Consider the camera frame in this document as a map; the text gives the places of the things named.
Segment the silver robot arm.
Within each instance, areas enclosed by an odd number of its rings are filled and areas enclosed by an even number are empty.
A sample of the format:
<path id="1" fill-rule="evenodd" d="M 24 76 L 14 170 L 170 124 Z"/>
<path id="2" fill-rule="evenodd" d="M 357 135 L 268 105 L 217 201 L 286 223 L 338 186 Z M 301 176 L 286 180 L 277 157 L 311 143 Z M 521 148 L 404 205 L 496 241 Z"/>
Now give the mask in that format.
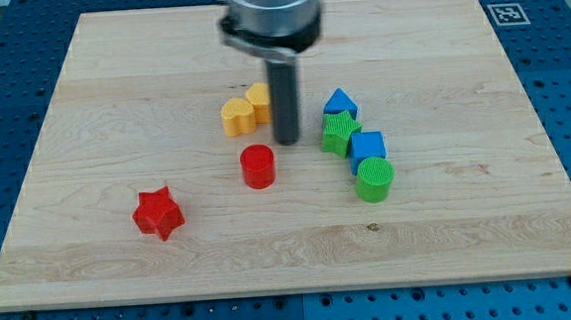
<path id="1" fill-rule="evenodd" d="M 299 139 L 297 58 L 319 38 L 321 0 L 214 0 L 227 8 L 221 41 L 261 58 L 270 88 L 273 137 L 282 146 Z"/>

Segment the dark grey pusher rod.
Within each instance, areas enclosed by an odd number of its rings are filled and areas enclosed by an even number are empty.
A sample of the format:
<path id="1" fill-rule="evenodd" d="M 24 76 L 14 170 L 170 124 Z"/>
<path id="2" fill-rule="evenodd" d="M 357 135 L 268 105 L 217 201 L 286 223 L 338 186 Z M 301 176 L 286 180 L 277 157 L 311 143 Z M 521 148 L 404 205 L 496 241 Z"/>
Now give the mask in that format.
<path id="1" fill-rule="evenodd" d="M 273 136 L 282 146 L 293 145 L 300 136 L 295 66 L 267 59 L 265 67 L 270 88 Z"/>

